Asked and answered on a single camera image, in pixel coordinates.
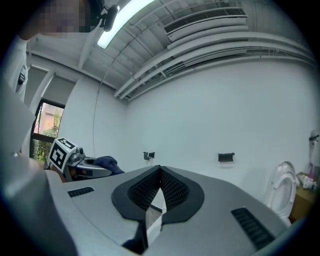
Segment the toilet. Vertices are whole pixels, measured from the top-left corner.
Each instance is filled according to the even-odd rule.
[[[266,193],[266,205],[289,227],[296,196],[296,172],[292,163],[281,162],[273,171]]]

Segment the cardboard box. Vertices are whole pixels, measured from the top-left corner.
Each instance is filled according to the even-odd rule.
[[[303,189],[302,185],[296,189],[295,199],[290,214],[290,221],[301,220],[309,214],[317,200],[317,193],[310,189]]]

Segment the window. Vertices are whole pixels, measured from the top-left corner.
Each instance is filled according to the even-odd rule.
[[[61,117],[65,106],[56,102],[42,99],[33,124],[30,140],[30,157],[46,161],[52,143],[58,137]]]
[[[61,117],[75,85],[75,81],[57,74],[53,76],[36,112],[30,139],[31,158],[46,161],[52,143],[58,137]]]

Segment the ceiling duct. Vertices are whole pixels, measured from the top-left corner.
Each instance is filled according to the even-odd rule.
[[[164,30],[167,37],[174,42],[193,33],[207,29],[246,25],[247,17],[242,8],[214,8],[177,19],[167,24]]]

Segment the ceiling light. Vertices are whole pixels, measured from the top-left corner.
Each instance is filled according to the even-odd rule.
[[[97,45],[106,49],[119,30],[141,9],[154,0],[131,0],[116,16],[112,29],[103,32]]]

